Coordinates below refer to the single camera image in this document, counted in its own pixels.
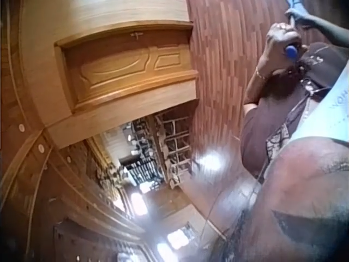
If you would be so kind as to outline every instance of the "wrist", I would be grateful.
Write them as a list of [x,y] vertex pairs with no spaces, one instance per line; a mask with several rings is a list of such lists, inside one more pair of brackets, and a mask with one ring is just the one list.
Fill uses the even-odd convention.
[[308,15],[306,20],[308,21],[308,24],[310,27],[316,27],[317,26],[317,16],[314,15]]
[[257,64],[257,71],[264,78],[267,78],[273,73],[274,70],[271,68],[268,59],[262,56]]

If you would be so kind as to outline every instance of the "hand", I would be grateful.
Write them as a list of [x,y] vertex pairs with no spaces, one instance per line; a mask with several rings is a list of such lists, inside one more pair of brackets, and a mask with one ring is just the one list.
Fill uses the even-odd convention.
[[258,71],[267,76],[278,69],[293,66],[295,61],[285,54],[285,48],[291,44],[298,49],[296,60],[308,50],[306,45],[302,45],[300,34],[292,26],[286,23],[273,24],[267,33],[266,46],[257,65]]
[[314,16],[309,15],[307,13],[302,13],[295,8],[289,8],[286,11],[285,15],[288,19],[293,16],[296,25],[300,25],[302,29],[309,29],[315,27]]

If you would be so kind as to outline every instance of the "wooden floor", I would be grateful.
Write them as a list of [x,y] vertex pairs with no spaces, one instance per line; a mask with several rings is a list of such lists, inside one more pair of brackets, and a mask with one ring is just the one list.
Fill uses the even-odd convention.
[[[329,9],[315,2],[303,1],[310,13],[326,14],[328,19]],[[190,48],[199,72],[200,100],[191,127],[197,164],[182,189],[224,231],[246,205],[255,184],[240,162],[243,93],[269,27],[287,22],[284,12],[288,5],[285,0],[188,0],[188,6],[194,22]],[[337,21],[344,17],[333,14]],[[306,43],[324,41],[316,31],[308,31],[304,39]]]

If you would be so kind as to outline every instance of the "bracelet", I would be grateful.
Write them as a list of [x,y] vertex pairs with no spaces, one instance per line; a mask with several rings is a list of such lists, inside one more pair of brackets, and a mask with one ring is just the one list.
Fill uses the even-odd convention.
[[260,74],[260,72],[258,71],[258,67],[256,67],[256,74],[257,74],[257,76],[258,76],[259,78],[261,78],[261,79],[267,79],[266,77],[264,77],[264,76],[262,76],[262,75]]

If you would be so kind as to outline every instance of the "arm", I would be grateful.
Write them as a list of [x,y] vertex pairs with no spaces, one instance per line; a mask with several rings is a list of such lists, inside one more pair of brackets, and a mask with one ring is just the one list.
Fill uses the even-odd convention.
[[286,12],[286,16],[293,16],[296,24],[303,28],[318,29],[333,45],[349,47],[349,30],[330,23],[320,17],[304,14],[297,9],[291,8]]
[[289,44],[299,46],[298,58],[307,50],[306,46],[302,45],[300,35],[293,27],[285,23],[273,24],[267,34],[263,55],[245,91],[243,105],[245,115],[257,107],[268,78],[278,69],[289,68],[295,62],[285,56],[284,50]]
[[268,69],[264,68],[263,66],[257,66],[255,72],[253,73],[253,76],[251,77],[247,85],[245,92],[243,105],[245,115],[248,113],[248,111],[257,107],[258,101],[261,97],[262,89],[268,80],[268,74]]
[[317,28],[333,45],[349,47],[349,30],[336,26],[324,19],[312,16]]

